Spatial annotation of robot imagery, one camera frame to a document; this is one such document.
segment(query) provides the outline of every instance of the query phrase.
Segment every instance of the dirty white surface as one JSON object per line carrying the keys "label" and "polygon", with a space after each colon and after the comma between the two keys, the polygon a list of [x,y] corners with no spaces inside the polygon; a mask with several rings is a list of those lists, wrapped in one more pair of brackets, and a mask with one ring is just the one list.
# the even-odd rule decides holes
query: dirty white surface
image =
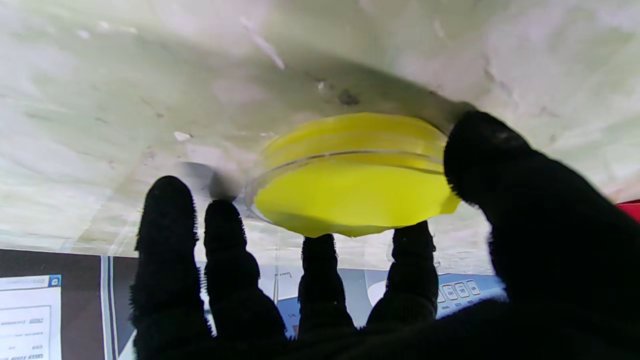
{"label": "dirty white surface", "polygon": [[[439,116],[394,76],[640,197],[639,32],[635,0],[0,0],[0,247],[135,256],[144,194],[181,161],[242,182],[296,124]],[[431,228],[441,272],[491,272],[478,211]],[[300,236],[246,230],[261,263],[300,261]],[[389,244],[339,238],[340,265],[388,268]]]}

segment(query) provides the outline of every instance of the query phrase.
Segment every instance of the white surface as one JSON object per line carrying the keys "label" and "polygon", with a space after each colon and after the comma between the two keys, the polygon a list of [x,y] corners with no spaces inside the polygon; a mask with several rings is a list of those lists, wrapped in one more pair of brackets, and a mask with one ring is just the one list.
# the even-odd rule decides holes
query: white surface
{"label": "white surface", "polygon": [[[0,247],[134,256],[144,194],[180,161],[243,180],[296,124],[441,115],[389,76],[640,197],[638,31],[635,0],[0,0]],[[299,236],[246,228],[261,263],[299,263]],[[491,272],[478,211],[431,230],[440,272]],[[389,243],[341,238],[340,266],[388,268]]]}
{"label": "white surface", "polygon": [[0,279],[0,359],[62,360],[61,288],[48,286],[49,276]]}

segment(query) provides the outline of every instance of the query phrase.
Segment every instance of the yellow cap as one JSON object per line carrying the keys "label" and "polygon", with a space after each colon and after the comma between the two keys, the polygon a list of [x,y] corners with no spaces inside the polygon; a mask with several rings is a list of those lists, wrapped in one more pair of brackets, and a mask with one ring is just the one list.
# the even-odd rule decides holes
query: yellow cap
{"label": "yellow cap", "polygon": [[258,216],[309,237],[362,236],[452,213],[446,136],[424,120],[354,113],[310,122],[269,143],[247,187]]}

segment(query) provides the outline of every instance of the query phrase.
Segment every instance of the button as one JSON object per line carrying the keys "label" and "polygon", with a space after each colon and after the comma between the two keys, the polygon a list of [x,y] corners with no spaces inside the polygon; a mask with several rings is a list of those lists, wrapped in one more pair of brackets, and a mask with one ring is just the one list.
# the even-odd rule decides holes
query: button
{"label": "button", "polygon": [[467,280],[467,286],[469,287],[469,289],[471,289],[471,294],[480,295],[480,288],[478,288],[478,285],[475,281]]}
{"label": "button", "polygon": [[458,291],[458,295],[460,295],[460,297],[465,298],[470,296],[469,292],[467,291],[467,287],[462,282],[456,282],[455,284],[453,284],[453,286],[456,287],[456,290]]}
{"label": "button", "polygon": [[447,299],[458,299],[458,294],[456,294],[456,290],[453,290],[453,286],[451,286],[451,284],[442,285],[442,291],[444,291],[444,294],[447,295]]}

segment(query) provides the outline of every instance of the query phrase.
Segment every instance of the red object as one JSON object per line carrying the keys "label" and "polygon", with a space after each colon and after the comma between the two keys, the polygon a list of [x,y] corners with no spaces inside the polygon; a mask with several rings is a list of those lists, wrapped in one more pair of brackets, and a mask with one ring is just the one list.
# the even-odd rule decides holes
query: red object
{"label": "red object", "polygon": [[637,222],[640,222],[640,199],[622,202],[616,206],[626,212],[630,217],[634,218]]}

